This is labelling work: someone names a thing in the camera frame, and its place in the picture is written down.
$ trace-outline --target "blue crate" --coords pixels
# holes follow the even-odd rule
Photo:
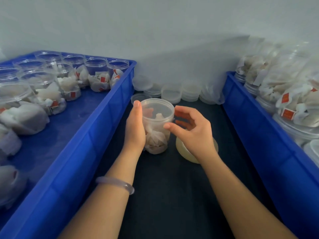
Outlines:
[[[64,112],[50,116],[42,132],[21,137],[22,148],[11,162],[30,180],[13,208],[0,214],[0,238],[54,239],[74,215],[134,93],[136,62],[128,61],[130,67],[110,92],[82,90]]]
[[[283,222],[298,238],[319,237],[319,168],[227,72],[224,109]]]

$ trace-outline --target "dark tabletop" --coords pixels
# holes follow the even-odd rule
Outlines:
[[[211,122],[221,159],[279,217],[222,106],[200,100],[181,101],[179,105],[198,109]],[[95,188],[95,178],[103,176],[120,153],[131,108],[129,104],[84,200]],[[135,172],[135,193],[129,198],[119,238],[233,238],[203,169],[185,160],[178,153],[175,141],[171,134],[165,152],[158,155],[142,152]]]

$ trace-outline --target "adhesive tape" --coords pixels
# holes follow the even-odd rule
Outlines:
[[[214,146],[216,148],[216,151],[218,152],[218,144],[214,138],[213,140],[214,140]],[[180,153],[180,155],[186,160],[193,163],[199,163],[198,160],[188,151],[184,143],[179,138],[176,138],[176,148],[177,148],[177,151]]]

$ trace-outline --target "person's right hand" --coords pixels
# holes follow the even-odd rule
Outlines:
[[[176,120],[176,124],[165,123],[164,128],[177,136],[199,162],[216,153],[211,124],[199,111],[186,106],[175,106],[175,116],[187,119],[188,122]]]

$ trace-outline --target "bracelet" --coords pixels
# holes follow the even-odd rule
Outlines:
[[[129,183],[126,183],[120,179],[117,178],[112,178],[112,177],[98,177],[96,178],[96,183],[102,183],[102,184],[111,184],[111,185],[115,185],[117,187],[122,187],[124,189],[126,189],[130,195],[134,194],[134,187],[132,185],[130,185]]]

